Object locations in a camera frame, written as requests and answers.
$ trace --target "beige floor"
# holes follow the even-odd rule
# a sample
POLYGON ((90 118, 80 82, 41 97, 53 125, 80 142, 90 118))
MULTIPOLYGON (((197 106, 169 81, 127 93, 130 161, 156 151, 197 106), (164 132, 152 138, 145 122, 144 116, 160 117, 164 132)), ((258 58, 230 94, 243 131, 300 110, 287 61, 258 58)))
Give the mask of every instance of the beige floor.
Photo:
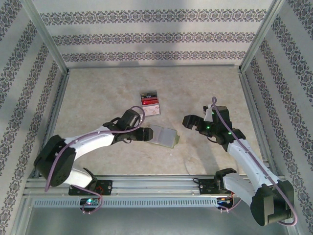
POLYGON ((143 126, 156 124, 176 129, 174 149, 145 143, 117 143, 79 158, 80 167, 94 174, 214 174, 236 161, 218 144, 183 127, 185 115, 203 116, 211 103, 230 111, 233 127, 246 135, 260 156, 247 105, 235 67, 158 67, 73 69, 55 128, 55 134, 72 137, 92 131, 140 104, 140 92, 157 90, 160 116, 147 117, 143 126))

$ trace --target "patterned wallpaper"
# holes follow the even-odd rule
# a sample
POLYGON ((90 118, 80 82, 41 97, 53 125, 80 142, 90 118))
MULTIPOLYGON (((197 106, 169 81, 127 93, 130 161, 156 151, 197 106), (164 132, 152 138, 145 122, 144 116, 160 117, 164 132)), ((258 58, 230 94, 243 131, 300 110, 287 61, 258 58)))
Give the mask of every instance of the patterned wallpaper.
POLYGON ((271 0, 34 0, 69 68, 240 65, 271 0))
POLYGON ((61 72, 18 0, 0 0, 0 235, 10 234, 61 72))
POLYGON ((288 0, 246 76, 280 171, 295 189, 301 234, 313 234, 313 6, 288 0))

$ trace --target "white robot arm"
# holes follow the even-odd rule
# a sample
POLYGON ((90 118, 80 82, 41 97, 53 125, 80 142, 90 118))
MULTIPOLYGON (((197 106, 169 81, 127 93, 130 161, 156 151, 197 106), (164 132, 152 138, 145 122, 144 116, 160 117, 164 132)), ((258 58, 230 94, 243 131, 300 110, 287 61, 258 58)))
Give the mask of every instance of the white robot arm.
POLYGON ((39 153, 34 166, 51 186, 69 184, 94 191, 97 181, 95 176, 86 168, 76 167, 74 162, 88 152, 119 141, 151 140, 153 130, 139 127, 139 123, 141 123, 140 114, 129 109, 121 118, 117 117, 100 128, 81 136, 63 139, 55 135, 49 139, 39 153))
POLYGON ((289 206, 293 204, 292 184, 289 181, 282 182, 255 157, 244 134, 239 129, 232 128, 229 111, 225 106, 204 106, 203 111, 204 118, 188 115, 182 124, 188 129, 196 126, 196 131, 207 136, 211 142, 221 145, 236 159, 250 182, 244 180, 234 169, 223 169, 216 172, 211 185, 205 185, 200 179, 194 181, 199 184, 200 193, 205 191, 204 187, 233 192, 250 206, 254 219, 261 226, 293 217, 293 208, 289 206))

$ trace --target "cable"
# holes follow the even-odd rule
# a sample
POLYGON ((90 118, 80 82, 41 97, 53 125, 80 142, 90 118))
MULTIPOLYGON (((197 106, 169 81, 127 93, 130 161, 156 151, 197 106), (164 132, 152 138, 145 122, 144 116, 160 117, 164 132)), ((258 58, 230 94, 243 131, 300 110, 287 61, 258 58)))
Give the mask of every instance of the cable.
POLYGON ((129 140, 129 142, 127 142, 126 140, 123 140, 124 143, 131 143, 132 140, 129 140))
MULTIPOLYGON (((56 158, 54 159, 54 162, 53 162, 53 164, 52 164, 52 166, 51 166, 51 169, 50 169, 50 172, 49 172, 49 175, 48 175, 48 178, 47 178, 47 182, 46 182, 46 185, 45 185, 45 192, 47 192, 47 191, 49 190, 50 181, 51 181, 51 178, 52 178, 52 175, 53 175, 55 166, 56 166, 56 164, 57 164, 59 158, 61 157, 61 155, 63 154, 63 152, 64 152, 67 148, 69 148, 71 145, 73 145, 74 143, 77 143, 78 141, 83 140, 83 139, 86 138, 86 137, 92 137, 92 136, 97 136, 97 135, 101 135, 101 134, 113 134, 113 133, 122 134, 122 133, 128 133, 128 132, 137 130, 137 129, 142 125, 142 123, 144 122, 146 116, 145 116, 144 110, 143 110, 141 107, 139 107, 139 106, 133 106, 133 107, 131 107, 131 109, 133 109, 133 108, 139 108, 139 109, 142 111, 142 113, 143 113, 143 115, 142 115, 142 120, 139 122, 138 126, 132 128, 132 129, 129 129, 129 130, 125 130, 125 131, 111 131, 111 130, 109 130, 109 131, 99 131, 99 132, 88 133, 88 134, 85 134, 85 135, 83 135, 83 136, 81 136, 81 137, 78 137, 77 139, 71 141, 71 142, 68 143, 66 146, 64 146, 64 147, 61 149, 61 151, 57 154, 57 156, 56 156, 56 158)), ((90 213, 97 211, 97 210, 101 207, 101 204, 102 204, 102 202, 103 202, 103 198, 102 198, 102 196, 101 196, 100 194, 98 194, 98 193, 96 193, 96 192, 93 192, 93 191, 90 191, 90 190, 88 190, 88 189, 79 187, 79 186, 75 186, 75 187, 79 188, 79 189, 82 190, 82 191, 89 192, 89 193, 95 194, 95 195, 97 195, 97 196, 100 197, 101 203, 99 203, 99 206, 98 206, 96 209, 94 209, 93 211, 90 211, 90 213)))
MULTIPOLYGON (((99 197, 99 204, 98 204, 98 206, 97 206, 95 209, 93 209, 92 211, 88 212, 88 214, 92 214, 92 213, 94 213, 94 212, 96 212, 97 210, 100 209, 100 207, 101 207, 102 204, 103 204, 103 197, 102 197, 102 195, 100 195, 100 194, 97 193, 97 192, 94 192, 94 191, 91 191, 91 190, 82 188, 82 187, 77 186, 77 185, 72 185, 72 186, 74 186, 75 188, 78 188, 78 189, 80 189, 80 190, 82 190, 82 191, 92 193, 92 194, 94 194, 94 195, 96 195, 96 196, 99 197)), ((83 207, 82 207, 82 211, 83 211, 84 214, 86 213, 86 211, 84 210, 85 205, 86 205, 86 204, 84 204, 83 207)))
POLYGON ((217 143, 216 141, 213 141, 211 139, 209 139, 209 136, 206 137, 209 141, 211 141, 212 143, 217 143))
POLYGON ((240 146, 251 156, 251 158, 254 160, 254 162, 258 165, 258 167, 260 168, 260 170, 263 172, 263 174, 268 178, 268 180, 273 184, 273 186, 277 189, 277 191, 280 193, 280 195, 282 195, 283 199, 286 201, 286 203, 288 204, 288 206, 290 207, 293 215, 294 215, 294 221, 290 224, 285 223, 285 222, 281 222, 279 221, 278 223, 281 225, 285 225, 285 226, 294 226, 297 224, 298 222, 298 215, 295 211, 295 208, 293 207, 291 201, 287 198, 287 196, 282 192, 282 190, 279 188, 279 186, 273 181, 273 179, 269 176, 269 174, 266 172, 266 170, 263 169, 263 167, 261 166, 261 164, 258 162, 258 160, 256 159, 256 157, 250 152, 250 150, 247 149, 247 147, 238 139, 238 137, 232 132, 232 130, 228 127, 228 125, 226 124, 226 122, 224 121, 224 119, 222 118, 218 108, 216 107, 216 102, 217 99, 216 97, 212 97, 212 107, 214 107, 217 115, 219 116, 221 122, 223 123, 223 125, 226 127, 226 129, 232 134, 232 136, 235 138, 235 140, 240 144, 240 146))
POLYGON ((222 205, 217 205, 217 207, 221 207, 221 208, 224 209, 224 210, 221 209, 221 213, 222 213, 222 212, 227 212, 227 213, 229 213, 232 209, 234 209, 236 206, 238 206, 241 201, 242 201, 242 199, 240 199, 240 200, 239 200, 235 205, 233 205, 231 208, 227 208, 227 207, 222 206, 222 205))
POLYGON ((196 183, 197 185, 199 184, 199 179, 198 179, 198 178, 193 178, 192 181, 193 181, 194 183, 196 183))

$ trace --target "small box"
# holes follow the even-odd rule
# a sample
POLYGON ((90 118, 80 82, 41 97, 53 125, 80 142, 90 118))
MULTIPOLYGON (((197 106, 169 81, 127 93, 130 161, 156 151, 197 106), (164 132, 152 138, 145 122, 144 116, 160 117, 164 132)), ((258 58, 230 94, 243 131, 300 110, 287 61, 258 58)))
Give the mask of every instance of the small box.
POLYGON ((160 104, 156 91, 145 92, 140 94, 142 109, 146 116, 159 115, 160 104))

